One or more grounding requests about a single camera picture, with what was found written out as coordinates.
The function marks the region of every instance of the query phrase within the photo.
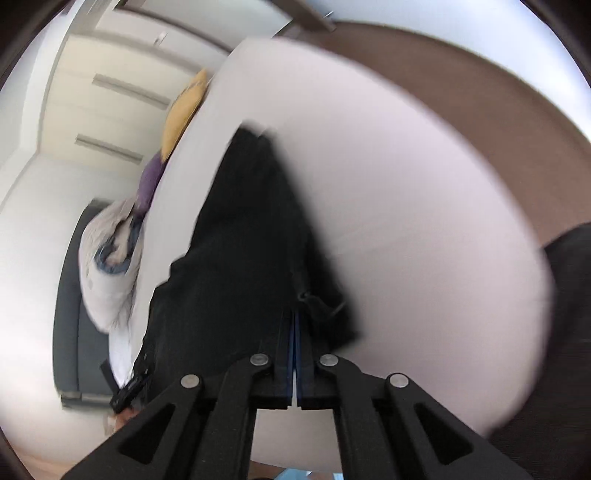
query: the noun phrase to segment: black fabric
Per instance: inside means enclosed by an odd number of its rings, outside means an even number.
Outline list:
[[[326,306],[327,314],[316,318],[330,346],[354,337],[340,287],[270,140],[240,128],[199,213],[187,254],[172,264],[169,280],[152,297],[134,365],[136,373],[146,363],[153,368],[144,401],[182,375],[218,374],[275,345],[282,315],[300,304],[298,296]]]
[[[545,249],[556,290],[540,377],[490,440],[536,480],[591,478],[591,224]]]

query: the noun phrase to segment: white bedsheet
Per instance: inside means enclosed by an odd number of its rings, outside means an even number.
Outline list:
[[[186,253],[232,135],[272,131],[365,336],[342,354],[409,374],[480,433],[523,402],[543,353],[548,273],[504,186],[415,99],[356,64],[246,40],[180,140],[144,224],[131,359],[150,299]],[[123,365],[115,368],[125,369]],[[252,458],[337,471],[332,414],[260,411]]]

